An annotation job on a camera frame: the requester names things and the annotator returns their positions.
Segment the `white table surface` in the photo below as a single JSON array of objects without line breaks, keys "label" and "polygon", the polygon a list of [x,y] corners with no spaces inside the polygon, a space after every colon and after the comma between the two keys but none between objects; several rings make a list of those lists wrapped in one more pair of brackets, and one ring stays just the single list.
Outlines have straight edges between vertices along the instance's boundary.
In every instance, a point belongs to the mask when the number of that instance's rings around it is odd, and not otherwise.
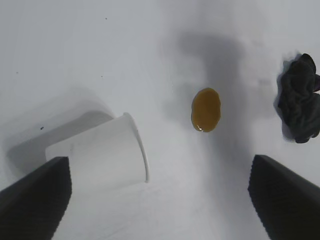
[{"label": "white table surface", "polygon": [[[274,109],[283,61],[309,53],[320,64],[319,7],[315,0],[2,0],[1,189],[41,164],[28,148],[20,154],[33,160],[14,169],[15,145],[72,120],[70,108],[75,115],[109,108],[135,118],[151,181],[71,204],[54,240],[268,239],[247,191],[254,155],[320,185],[320,137],[286,141]],[[200,133],[191,103],[206,87],[219,93],[222,117]],[[33,146],[47,144],[39,139]]]}]

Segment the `crumpled black fabric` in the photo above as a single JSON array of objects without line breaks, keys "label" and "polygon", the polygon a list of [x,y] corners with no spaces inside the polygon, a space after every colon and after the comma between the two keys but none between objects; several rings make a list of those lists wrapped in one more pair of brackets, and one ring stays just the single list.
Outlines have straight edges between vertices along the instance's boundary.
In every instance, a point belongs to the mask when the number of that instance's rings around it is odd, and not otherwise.
[{"label": "crumpled black fabric", "polygon": [[281,77],[278,107],[296,143],[306,143],[320,132],[320,76],[311,56],[303,54]]}]

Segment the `spilled liquid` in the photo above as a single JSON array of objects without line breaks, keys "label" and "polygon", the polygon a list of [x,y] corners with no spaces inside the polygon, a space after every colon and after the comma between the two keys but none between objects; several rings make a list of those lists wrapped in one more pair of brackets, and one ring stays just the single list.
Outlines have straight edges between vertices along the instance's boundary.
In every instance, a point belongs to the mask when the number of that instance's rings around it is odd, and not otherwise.
[{"label": "spilled liquid", "polygon": [[199,132],[210,132],[220,120],[219,94],[212,88],[199,91],[192,102],[191,121]]}]

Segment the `paper cup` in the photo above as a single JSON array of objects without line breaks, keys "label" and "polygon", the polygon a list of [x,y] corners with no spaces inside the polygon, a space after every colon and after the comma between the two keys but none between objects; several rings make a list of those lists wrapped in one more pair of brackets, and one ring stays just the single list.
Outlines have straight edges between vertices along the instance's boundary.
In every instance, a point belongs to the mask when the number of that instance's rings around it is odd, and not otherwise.
[{"label": "paper cup", "polygon": [[47,147],[45,155],[47,161],[69,157],[74,194],[149,181],[146,153],[128,113]]}]

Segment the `brown liquid puddle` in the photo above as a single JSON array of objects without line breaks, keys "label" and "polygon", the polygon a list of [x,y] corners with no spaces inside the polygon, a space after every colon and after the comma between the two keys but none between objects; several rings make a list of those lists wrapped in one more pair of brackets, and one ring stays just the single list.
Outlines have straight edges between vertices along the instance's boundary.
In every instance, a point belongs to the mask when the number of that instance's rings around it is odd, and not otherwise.
[{"label": "brown liquid puddle", "polygon": [[192,102],[191,121],[199,132],[210,132],[216,128],[220,120],[219,94],[212,88],[199,91]]}]

